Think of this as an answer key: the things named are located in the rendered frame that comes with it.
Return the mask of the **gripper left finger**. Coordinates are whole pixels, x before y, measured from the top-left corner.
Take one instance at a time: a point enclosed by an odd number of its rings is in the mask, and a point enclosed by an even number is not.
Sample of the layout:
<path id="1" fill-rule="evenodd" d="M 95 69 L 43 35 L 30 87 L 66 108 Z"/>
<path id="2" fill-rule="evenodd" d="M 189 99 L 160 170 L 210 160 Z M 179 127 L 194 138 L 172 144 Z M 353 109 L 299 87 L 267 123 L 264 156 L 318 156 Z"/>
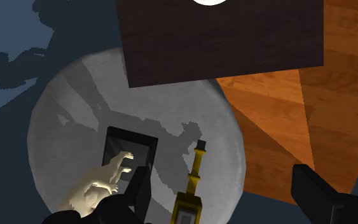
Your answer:
<path id="1" fill-rule="evenodd" d="M 151 170 L 138 166 L 125 193 L 108 196 L 96 209 L 82 218 L 74 210 L 59 211 L 42 224 L 149 224 L 145 217 L 151 200 Z"/>

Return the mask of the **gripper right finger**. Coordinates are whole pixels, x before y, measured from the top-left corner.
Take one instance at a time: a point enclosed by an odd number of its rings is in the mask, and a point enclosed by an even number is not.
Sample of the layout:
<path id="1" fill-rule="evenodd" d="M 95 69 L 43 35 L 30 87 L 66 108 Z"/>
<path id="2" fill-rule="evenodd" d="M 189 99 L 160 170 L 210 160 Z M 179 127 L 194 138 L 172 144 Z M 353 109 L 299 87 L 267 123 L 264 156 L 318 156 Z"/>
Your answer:
<path id="1" fill-rule="evenodd" d="M 311 224 L 358 224 L 358 196 L 336 191 L 306 164 L 294 164 L 291 196 Z"/>

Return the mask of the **cream dinosaur figure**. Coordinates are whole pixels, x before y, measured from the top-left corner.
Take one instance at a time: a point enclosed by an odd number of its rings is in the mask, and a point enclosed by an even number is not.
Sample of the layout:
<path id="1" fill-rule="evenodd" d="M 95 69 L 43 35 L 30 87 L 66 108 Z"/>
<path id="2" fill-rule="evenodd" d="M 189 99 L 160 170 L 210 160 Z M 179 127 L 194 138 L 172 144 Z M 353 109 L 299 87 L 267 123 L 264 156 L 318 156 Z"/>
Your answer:
<path id="1" fill-rule="evenodd" d="M 59 205 L 58 211 L 74 210 L 83 218 L 91 214 L 99 202 L 118 191 L 117 182 L 123 172 L 132 171 L 121 165 L 124 158 L 134 159 L 129 151 L 121 151 L 107 165 L 97 167 L 82 175 L 68 191 Z"/>

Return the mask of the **black tablet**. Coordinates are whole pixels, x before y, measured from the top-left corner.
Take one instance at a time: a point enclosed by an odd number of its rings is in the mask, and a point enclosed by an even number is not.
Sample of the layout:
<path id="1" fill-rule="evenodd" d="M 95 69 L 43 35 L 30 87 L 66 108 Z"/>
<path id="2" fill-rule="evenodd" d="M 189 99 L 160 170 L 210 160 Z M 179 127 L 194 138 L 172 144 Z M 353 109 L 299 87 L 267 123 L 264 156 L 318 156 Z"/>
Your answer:
<path id="1" fill-rule="evenodd" d="M 129 151 L 134 159 L 123 159 L 122 166 L 132 168 L 130 173 L 123 173 L 121 180 L 130 181 L 138 166 L 148 166 L 151 170 L 155 160 L 158 138 L 125 129 L 109 126 L 102 158 L 102 165 L 106 165 L 121 151 Z"/>

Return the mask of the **round grey table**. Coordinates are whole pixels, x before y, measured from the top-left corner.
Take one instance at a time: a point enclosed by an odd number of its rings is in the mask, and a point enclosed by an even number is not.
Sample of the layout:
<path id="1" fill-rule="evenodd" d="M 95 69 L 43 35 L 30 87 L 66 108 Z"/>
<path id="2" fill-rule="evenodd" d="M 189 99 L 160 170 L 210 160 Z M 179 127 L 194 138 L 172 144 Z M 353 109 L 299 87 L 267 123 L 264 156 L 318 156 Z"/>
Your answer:
<path id="1" fill-rule="evenodd" d="M 200 224 L 228 224 L 245 178 L 242 133 L 216 81 L 131 88 L 119 48 L 88 55 L 61 70 L 36 103 L 27 135 L 37 191 L 55 212 L 80 176 L 101 166 L 110 126 L 158 139 L 146 216 L 169 224 L 184 192 L 198 140 L 206 153 L 196 194 Z"/>

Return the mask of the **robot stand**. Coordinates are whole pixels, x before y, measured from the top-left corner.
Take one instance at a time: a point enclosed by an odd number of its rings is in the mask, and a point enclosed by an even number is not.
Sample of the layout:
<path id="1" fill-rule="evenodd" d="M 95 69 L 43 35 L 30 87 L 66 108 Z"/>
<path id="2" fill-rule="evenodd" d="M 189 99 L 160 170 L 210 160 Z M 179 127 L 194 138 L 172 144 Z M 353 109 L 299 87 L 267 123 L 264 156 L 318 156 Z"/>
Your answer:
<path id="1" fill-rule="evenodd" d="M 324 63 L 324 0 L 116 0 L 130 87 Z"/>

